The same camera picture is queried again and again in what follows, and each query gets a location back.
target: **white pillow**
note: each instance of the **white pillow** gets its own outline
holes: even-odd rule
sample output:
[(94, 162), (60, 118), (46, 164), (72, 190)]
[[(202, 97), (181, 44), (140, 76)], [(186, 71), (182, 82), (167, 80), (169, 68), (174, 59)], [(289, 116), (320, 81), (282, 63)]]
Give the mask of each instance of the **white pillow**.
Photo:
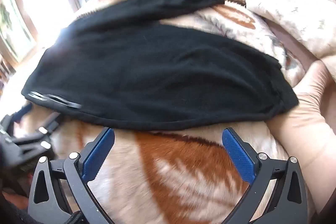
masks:
[(336, 0), (246, 0), (246, 8), (281, 25), (336, 80)]

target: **blue gripper pad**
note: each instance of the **blue gripper pad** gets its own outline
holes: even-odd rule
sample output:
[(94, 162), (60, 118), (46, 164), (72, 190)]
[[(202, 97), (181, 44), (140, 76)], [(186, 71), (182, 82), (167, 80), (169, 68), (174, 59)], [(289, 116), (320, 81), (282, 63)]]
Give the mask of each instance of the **blue gripper pad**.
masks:
[(255, 179), (253, 162), (229, 129), (223, 131), (222, 142), (241, 178), (252, 184)]
[(88, 183), (96, 178), (104, 160), (114, 145), (114, 141), (114, 131), (112, 128), (109, 128), (83, 162), (82, 180), (84, 183)]

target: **brown bed sheet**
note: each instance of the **brown bed sheet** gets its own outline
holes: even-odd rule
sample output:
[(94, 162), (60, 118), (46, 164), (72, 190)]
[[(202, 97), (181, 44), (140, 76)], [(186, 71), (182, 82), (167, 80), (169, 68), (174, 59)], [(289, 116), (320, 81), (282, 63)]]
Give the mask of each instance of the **brown bed sheet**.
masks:
[[(302, 64), (305, 71), (317, 58), (308, 51), (300, 42), (291, 36), (280, 25), (264, 19), (276, 37), (283, 43), (285, 48), (289, 50)], [(325, 90), (321, 113), (325, 117), (327, 124), (336, 132), (336, 83), (332, 82)]]

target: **black cloth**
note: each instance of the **black cloth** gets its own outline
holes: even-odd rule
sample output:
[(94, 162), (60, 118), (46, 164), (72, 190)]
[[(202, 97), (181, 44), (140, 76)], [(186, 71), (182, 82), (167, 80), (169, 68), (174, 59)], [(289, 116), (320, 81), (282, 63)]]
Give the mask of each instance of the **black cloth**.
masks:
[(152, 21), (218, 1), (128, 0), (77, 20), (46, 50), (22, 94), (85, 122), (140, 131), (263, 121), (290, 110), (298, 100), (276, 59), (227, 37)]

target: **dark clothing pile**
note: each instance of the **dark clothing pile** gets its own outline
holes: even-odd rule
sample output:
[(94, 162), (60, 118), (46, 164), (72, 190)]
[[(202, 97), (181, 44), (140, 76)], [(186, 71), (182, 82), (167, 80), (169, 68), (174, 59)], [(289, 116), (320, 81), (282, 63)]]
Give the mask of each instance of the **dark clothing pile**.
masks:
[(287, 112), (298, 100), (276, 59), (158, 21), (223, 2), (127, 0), (78, 19), (46, 50), (22, 94), (85, 122), (140, 131)]

